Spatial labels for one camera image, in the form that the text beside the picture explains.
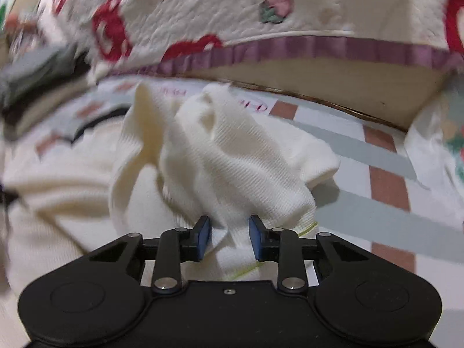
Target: silver screw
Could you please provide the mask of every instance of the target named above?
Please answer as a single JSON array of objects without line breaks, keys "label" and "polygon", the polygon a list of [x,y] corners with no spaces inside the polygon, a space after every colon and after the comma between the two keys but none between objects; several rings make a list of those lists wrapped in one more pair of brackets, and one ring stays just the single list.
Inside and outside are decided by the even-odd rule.
[{"label": "silver screw", "polygon": [[305,281],[300,278],[286,278],[282,280],[282,285],[287,289],[300,289],[305,285]]},{"label": "silver screw", "polygon": [[159,278],[155,281],[155,287],[159,289],[172,289],[177,285],[177,280],[173,278]]}]

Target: crumpled white fabric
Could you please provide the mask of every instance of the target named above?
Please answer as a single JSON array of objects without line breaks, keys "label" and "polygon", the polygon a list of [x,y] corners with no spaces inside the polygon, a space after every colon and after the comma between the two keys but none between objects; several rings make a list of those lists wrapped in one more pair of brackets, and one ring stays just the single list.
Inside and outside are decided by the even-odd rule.
[{"label": "crumpled white fabric", "polygon": [[37,277],[131,231],[146,238],[192,227],[206,214],[212,244],[183,276],[258,279],[248,218],[315,234],[308,187],[331,177],[329,145],[288,123],[251,116],[227,86],[169,102],[143,84],[124,121],[109,121],[73,147],[11,162],[6,277],[15,296]]}]

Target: ribbed fabric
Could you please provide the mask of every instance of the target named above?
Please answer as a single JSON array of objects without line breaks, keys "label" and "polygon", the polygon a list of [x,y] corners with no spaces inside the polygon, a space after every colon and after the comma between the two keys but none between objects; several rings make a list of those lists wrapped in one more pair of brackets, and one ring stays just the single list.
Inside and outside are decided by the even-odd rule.
[{"label": "ribbed fabric", "polygon": [[4,183],[23,200],[8,213],[9,285],[17,296],[34,278],[118,236],[158,237],[202,214],[213,221],[212,245],[202,263],[183,266],[185,278],[268,278],[255,268],[248,217],[314,234],[308,186],[338,165],[326,143],[249,115],[227,86],[210,84],[180,102],[141,84],[122,124],[98,126],[42,161],[31,154],[9,164]]}]

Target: yellow-green thread line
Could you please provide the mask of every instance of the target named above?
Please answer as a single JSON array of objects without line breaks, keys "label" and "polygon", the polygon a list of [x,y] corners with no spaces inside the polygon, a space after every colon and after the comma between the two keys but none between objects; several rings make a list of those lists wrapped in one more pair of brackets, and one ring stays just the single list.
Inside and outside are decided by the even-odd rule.
[{"label": "yellow-green thread line", "polygon": [[[301,236],[304,236],[305,234],[308,234],[311,230],[313,230],[315,227],[317,227],[317,225],[318,225],[317,221],[313,222],[309,226],[309,228],[303,230],[301,233],[298,233],[298,236],[301,237]],[[232,276],[227,281],[235,281],[238,278],[241,278],[242,276],[246,275],[247,273],[250,273],[254,269],[261,267],[263,264],[264,264],[264,262],[258,262],[257,264],[250,265],[250,266],[246,267],[245,269],[242,269],[242,271],[240,271],[236,275]]]}]

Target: purple ruffled trim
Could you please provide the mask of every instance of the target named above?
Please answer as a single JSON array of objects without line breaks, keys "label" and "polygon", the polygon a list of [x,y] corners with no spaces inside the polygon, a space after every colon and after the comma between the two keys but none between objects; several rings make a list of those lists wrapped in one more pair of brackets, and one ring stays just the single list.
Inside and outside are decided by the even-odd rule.
[{"label": "purple ruffled trim", "polygon": [[351,37],[300,36],[261,39],[212,48],[210,51],[112,74],[176,75],[194,69],[230,66],[241,62],[317,57],[422,66],[443,71],[464,64],[462,54],[427,45]]}]

